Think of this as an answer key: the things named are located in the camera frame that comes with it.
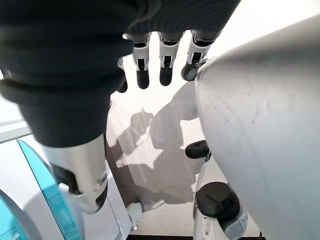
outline robotic finger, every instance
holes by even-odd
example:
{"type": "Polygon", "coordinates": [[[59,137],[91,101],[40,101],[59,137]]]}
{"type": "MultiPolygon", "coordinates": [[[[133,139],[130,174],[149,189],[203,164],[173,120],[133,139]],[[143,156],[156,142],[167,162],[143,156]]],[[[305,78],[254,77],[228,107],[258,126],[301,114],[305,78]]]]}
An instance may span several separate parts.
{"type": "Polygon", "coordinates": [[[123,71],[123,76],[122,76],[123,84],[121,85],[120,88],[117,89],[117,91],[119,93],[125,93],[127,91],[127,89],[128,89],[128,82],[127,82],[127,78],[126,78],[126,74],[125,74],[125,70],[124,70],[124,60],[123,60],[122,57],[120,57],[119,60],[118,60],[118,67],[120,69],[122,69],[122,71],[123,71]]]}
{"type": "Polygon", "coordinates": [[[149,42],[150,32],[145,34],[129,34],[126,37],[133,41],[133,62],[136,67],[136,81],[139,88],[149,86],[149,42]]]}
{"type": "Polygon", "coordinates": [[[201,62],[215,42],[217,35],[212,32],[192,30],[192,37],[188,49],[188,57],[181,71],[181,76],[186,81],[194,81],[201,62]]]}
{"type": "Polygon", "coordinates": [[[174,61],[183,32],[158,32],[158,34],[160,38],[160,83],[163,86],[168,86],[172,81],[174,61]]]}

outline teal panel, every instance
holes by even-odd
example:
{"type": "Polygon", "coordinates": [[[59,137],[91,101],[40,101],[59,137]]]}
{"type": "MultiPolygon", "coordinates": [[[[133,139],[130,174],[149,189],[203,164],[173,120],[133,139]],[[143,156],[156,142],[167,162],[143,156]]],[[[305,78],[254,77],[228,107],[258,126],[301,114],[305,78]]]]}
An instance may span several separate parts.
{"type": "Polygon", "coordinates": [[[0,240],[28,240],[16,217],[0,196],[0,240]]]}
{"type": "Polygon", "coordinates": [[[75,218],[43,160],[27,143],[19,139],[17,141],[63,237],[66,240],[80,240],[75,218]]]}

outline black knob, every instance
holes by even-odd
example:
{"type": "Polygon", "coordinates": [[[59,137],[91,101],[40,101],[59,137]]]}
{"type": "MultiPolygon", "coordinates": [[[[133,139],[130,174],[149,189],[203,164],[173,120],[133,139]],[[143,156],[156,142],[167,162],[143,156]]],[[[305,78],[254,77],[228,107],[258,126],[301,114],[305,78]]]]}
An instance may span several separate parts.
{"type": "Polygon", "coordinates": [[[185,155],[190,159],[205,158],[209,153],[206,140],[196,141],[185,148],[185,155]]]}
{"type": "Polygon", "coordinates": [[[195,199],[203,215],[217,218],[220,223],[235,218],[240,211],[236,193],[224,182],[207,183],[196,192],[195,199]]]}

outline white machine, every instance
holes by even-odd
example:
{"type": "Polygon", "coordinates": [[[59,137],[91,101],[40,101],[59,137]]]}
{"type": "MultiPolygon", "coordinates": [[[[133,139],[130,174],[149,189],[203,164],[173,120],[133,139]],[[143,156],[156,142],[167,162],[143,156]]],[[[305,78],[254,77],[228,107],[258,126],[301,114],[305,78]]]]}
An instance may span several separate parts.
{"type": "Polygon", "coordinates": [[[107,162],[106,201],[98,213],[86,214],[67,192],[59,191],[44,150],[26,123],[12,122],[0,126],[5,166],[0,170],[0,239],[126,239],[137,227],[142,208],[140,203],[125,208],[107,162]]]}

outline black joint cap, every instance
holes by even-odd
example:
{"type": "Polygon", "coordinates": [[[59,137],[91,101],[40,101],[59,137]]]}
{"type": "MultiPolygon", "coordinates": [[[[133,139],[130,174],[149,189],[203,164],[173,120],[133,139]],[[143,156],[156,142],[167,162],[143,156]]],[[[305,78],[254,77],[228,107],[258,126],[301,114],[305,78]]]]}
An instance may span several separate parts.
{"type": "Polygon", "coordinates": [[[160,68],[160,83],[162,86],[168,86],[172,81],[172,68],[165,66],[160,68]]]}
{"type": "Polygon", "coordinates": [[[185,148],[185,155],[190,159],[205,158],[209,153],[206,140],[196,141],[185,148]]]}
{"type": "Polygon", "coordinates": [[[141,69],[136,72],[136,81],[139,88],[146,89],[149,87],[149,71],[141,69]]]}
{"type": "Polygon", "coordinates": [[[240,211],[240,202],[231,187],[219,181],[207,183],[195,194],[197,208],[210,218],[220,222],[232,220],[240,211]]]}
{"type": "Polygon", "coordinates": [[[194,81],[198,74],[198,69],[199,68],[196,67],[195,63],[193,64],[186,63],[181,70],[181,76],[184,80],[188,82],[194,81]]]}

